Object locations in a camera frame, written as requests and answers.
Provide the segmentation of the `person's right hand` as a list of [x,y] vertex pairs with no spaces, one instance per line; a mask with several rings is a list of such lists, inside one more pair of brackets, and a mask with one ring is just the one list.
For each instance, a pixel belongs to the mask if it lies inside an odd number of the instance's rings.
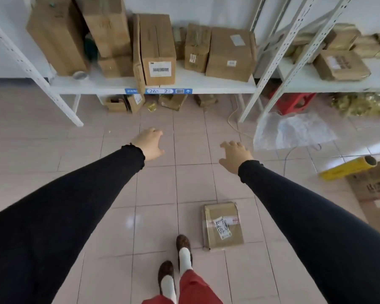
[[234,175],[238,175],[239,168],[244,162],[254,160],[250,151],[240,142],[224,141],[220,144],[220,147],[224,149],[224,158],[231,160],[231,170],[227,171]]

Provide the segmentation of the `person's right forearm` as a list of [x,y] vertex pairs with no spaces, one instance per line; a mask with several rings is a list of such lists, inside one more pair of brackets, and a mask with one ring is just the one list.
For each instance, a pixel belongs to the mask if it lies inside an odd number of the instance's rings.
[[241,163],[238,176],[264,205],[328,304],[380,304],[380,232],[257,160]]

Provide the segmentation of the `blue shelf label strip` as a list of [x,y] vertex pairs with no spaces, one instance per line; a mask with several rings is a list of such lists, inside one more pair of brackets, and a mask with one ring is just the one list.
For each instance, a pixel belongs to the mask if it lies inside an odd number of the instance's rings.
[[173,95],[190,95],[193,94],[193,89],[191,88],[146,88],[145,91],[139,91],[137,88],[125,88],[126,94],[173,94]]

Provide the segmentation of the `labelled cardboard parcel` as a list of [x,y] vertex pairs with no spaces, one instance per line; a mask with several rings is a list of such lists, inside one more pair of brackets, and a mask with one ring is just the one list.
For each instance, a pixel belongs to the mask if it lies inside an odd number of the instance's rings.
[[201,217],[204,250],[225,250],[244,244],[236,203],[231,201],[203,205]]

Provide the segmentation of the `small brown cardboard parcel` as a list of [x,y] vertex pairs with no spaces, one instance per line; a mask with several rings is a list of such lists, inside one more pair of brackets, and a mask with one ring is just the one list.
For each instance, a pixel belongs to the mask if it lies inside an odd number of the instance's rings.
[[215,94],[195,94],[194,99],[199,107],[207,108],[218,102]]

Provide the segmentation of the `small open cardboard box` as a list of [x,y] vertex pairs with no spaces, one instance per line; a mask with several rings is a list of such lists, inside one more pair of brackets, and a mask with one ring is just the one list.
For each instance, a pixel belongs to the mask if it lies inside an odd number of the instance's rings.
[[128,106],[124,95],[121,96],[109,96],[104,101],[105,106],[109,112],[125,113],[128,112]]

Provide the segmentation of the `person's right brown shoe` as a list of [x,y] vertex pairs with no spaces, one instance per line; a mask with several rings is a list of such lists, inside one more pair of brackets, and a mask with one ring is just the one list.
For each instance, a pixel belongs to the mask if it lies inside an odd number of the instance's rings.
[[190,246],[190,241],[185,235],[178,235],[176,238],[176,248],[177,248],[177,253],[181,247],[187,247],[191,251],[191,246]]

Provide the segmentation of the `low cardboard box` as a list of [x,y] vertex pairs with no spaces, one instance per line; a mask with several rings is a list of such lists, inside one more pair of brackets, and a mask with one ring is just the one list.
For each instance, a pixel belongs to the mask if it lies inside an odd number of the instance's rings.
[[97,63],[106,78],[134,77],[132,56],[100,57]]

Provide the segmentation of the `wide cardboard box white label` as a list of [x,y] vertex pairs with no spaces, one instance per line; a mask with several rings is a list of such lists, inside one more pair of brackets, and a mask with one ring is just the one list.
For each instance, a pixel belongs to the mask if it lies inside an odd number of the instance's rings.
[[256,64],[257,44],[253,32],[212,28],[206,76],[248,82]]

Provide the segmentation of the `cardboard box with barcode label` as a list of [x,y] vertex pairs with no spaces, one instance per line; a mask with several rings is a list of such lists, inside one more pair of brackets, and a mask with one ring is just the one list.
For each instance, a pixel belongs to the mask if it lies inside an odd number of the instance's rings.
[[168,14],[133,15],[133,73],[140,94],[175,84],[176,49]]

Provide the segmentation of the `taped small cardboard box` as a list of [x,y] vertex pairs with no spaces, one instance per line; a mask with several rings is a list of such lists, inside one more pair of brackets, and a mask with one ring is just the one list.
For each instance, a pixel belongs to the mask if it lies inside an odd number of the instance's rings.
[[205,25],[189,23],[185,43],[184,68],[205,73],[209,58],[212,29]]

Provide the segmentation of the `person's left brown shoe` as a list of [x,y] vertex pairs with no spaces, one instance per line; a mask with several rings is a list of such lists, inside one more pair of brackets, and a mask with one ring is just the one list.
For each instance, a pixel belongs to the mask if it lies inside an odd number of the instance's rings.
[[170,260],[164,261],[160,265],[159,270],[158,270],[157,282],[158,282],[160,295],[161,295],[160,282],[161,282],[162,277],[165,275],[172,275],[174,278],[174,266]]

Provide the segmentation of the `dark green object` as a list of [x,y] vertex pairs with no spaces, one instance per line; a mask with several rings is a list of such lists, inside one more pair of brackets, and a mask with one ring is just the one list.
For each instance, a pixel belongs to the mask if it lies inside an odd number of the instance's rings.
[[84,53],[85,53],[87,60],[91,63],[97,62],[97,60],[98,60],[98,48],[97,48],[96,43],[94,41],[94,38],[90,32],[88,32],[85,35],[83,43],[84,43],[83,44],[84,45],[83,46],[84,47]]

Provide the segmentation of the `tall cardboard box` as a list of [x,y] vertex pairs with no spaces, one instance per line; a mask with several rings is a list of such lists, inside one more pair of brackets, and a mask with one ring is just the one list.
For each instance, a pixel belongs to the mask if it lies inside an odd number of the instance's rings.
[[123,0],[79,0],[86,25],[102,58],[132,54]]

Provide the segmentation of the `flat taped cardboard parcel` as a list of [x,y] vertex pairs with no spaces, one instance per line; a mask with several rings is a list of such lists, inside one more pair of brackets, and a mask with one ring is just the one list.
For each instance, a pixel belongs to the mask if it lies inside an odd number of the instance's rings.
[[325,81],[362,81],[371,75],[362,59],[347,50],[322,50],[313,66]]

